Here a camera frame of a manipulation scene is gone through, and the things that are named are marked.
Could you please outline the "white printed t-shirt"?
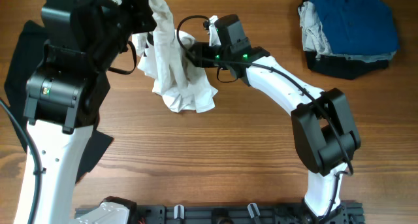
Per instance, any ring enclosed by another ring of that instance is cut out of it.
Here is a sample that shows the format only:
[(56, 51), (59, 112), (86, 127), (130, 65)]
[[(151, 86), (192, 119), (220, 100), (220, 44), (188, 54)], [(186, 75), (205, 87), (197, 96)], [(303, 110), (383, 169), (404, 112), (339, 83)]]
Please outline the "white printed t-shirt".
[(180, 46), (191, 47), (195, 38), (174, 28), (174, 17), (165, 0), (149, 2), (157, 27), (150, 33), (132, 36), (140, 56), (137, 68), (154, 79), (152, 91), (162, 96), (171, 111), (203, 113), (213, 109), (217, 89), (209, 83), (205, 70), (194, 66)]

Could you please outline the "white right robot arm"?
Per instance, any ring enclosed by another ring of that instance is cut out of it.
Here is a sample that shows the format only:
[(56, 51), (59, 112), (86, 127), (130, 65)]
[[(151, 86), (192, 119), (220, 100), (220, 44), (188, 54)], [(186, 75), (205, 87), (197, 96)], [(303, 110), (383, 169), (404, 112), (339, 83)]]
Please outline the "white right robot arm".
[(346, 96), (337, 88), (324, 91), (285, 70), (261, 47), (252, 47), (239, 17), (203, 17), (209, 42), (184, 48), (200, 68), (229, 71), (270, 97), (291, 117), (295, 149), (308, 169), (308, 189), (301, 220), (326, 223), (342, 213), (339, 192), (343, 176), (352, 176), (351, 161), (361, 139)]

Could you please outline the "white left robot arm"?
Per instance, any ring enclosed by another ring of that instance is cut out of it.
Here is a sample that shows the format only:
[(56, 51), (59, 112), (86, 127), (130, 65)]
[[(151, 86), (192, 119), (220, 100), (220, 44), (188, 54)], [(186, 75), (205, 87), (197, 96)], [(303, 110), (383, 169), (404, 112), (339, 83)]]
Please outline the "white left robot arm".
[(16, 223), (69, 223), (80, 162), (118, 54), (153, 31), (149, 0), (46, 0), (43, 57), (26, 84), (27, 161)]

